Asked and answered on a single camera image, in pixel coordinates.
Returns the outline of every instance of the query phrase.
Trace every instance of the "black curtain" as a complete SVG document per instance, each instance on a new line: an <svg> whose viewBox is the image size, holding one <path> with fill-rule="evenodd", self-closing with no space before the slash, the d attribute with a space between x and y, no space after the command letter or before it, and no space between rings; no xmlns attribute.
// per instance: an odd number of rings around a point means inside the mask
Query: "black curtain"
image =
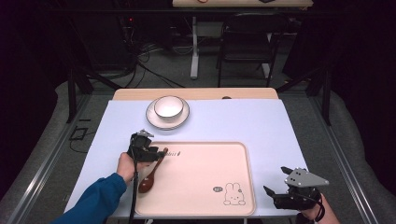
<svg viewBox="0 0 396 224"><path fill-rule="evenodd" d="M315 0L309 10L345 11L351 6L360 18L347 27L351 36L331 58L332 90L344 99L359 128L367 162L396 195L396 6L394 1ZM283 72L295 78L326 63L343 22L303 20Z"/></svg>
<svg viewBox="0 0 396 224"><path fill-rule="evenodd" d="M66 72L35 20L30 1L0 3L0 198L3 198L56 106Z"/></svg>

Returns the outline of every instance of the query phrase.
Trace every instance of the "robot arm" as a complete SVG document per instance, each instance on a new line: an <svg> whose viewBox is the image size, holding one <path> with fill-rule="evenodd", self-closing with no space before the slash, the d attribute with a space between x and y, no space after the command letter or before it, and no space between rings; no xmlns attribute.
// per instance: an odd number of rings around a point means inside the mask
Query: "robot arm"
<svg viewBox="0 0 396 224"><path fill-rule="evenodd" d="M288 175L285 179L285 183L289 186L286 194L276 194L263 186L267 195L273 198L277 209L306 210L313 208L316 204L321 205L321 196L317 187L329 185L328 180L301 168L291 170L283 166L281 169L284 174ZM325 211L322 205L321 208L316 221L324 216Z"/></svg>

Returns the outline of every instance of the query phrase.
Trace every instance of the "white table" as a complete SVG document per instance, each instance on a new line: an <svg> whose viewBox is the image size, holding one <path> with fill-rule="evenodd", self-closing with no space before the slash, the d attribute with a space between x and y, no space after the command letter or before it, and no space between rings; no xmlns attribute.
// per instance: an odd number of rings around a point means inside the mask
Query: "white table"
<svg viewBox="0 0 396 224"><path fill-rule="evenodd" d="M208 0L206 3L200 3L198 0L173 0L173 7L312 7L313 4L312 0L275 0L269 3L263 3L259 0ZM192 62L190 74L192 79L198 78L198 36L216 37L220 33L220 27L221 22L199 24L196 17L192 18ZM262 69L264 74L268 74L268 64L263 64Z"/></svg>
<svg viewBox="0 0 396 224"><path fill-rule="evenodd" d="M154 134L153 141L237 141L245 144L256 210L251 216L243 218L283 217L296 214L296 211L276 209L272 198L266 195L262 187L265 185L276 193L284 193L288 189L284 183L287 175L281 172L280 167L287 166L291 169L306 167L286 109L282 101L276 99L273 89L168 89L121 90L121 92L117 96L118 100L108 103L66 211L76 204L82 192L91 183L115 172L118 157L121 152L127 150L131 134L145 129ZM191 114L179 128L162 131L146 120L146 108L152 100L145 99L170 93L184 96L190 105ZM134 100L128 100L126 97L128 94ZM221 95L240 99L219 100ZM129 187L121 197L120 205L113 217L129 216L132 192L132 187ZM211 218L199 214L193 216L193 218L198 217ZM175 216L136 215L135 218L175 218Z"/></svg>

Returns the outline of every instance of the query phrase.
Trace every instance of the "white plate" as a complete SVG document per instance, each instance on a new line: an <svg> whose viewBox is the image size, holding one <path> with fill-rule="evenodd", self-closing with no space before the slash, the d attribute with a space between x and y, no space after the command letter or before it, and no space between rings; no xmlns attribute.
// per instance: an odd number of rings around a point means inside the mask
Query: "white plate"
<svg viewBox="0 0 396 224"><path fill-rule="evenodd" d="M190 114L190 107L187 104L187 102L183 99L180 99L183 102L183 111L181 112L180 117L178 117L175 121L172 122L167 122L163 119L161 119L154 110L155 103L157 103L159 99L156 99L155 101L151 102L149 104L148 109L146 111L146 117L148 119L148 122L155 127L162 129L162 130L172 130L180 126L189 116Z"/></svg>

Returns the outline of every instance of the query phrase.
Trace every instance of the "white bowl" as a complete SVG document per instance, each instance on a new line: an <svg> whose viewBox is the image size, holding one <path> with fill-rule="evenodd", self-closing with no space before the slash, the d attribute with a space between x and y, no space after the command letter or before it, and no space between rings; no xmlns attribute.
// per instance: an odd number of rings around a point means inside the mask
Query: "white bowl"
<svg viewBox="0 0 396 224"><path fill-rule="evenodd" d="M154 111L163 121L173 122L180 117L183 102L176 96L164 96L155 103Z"/></svg>

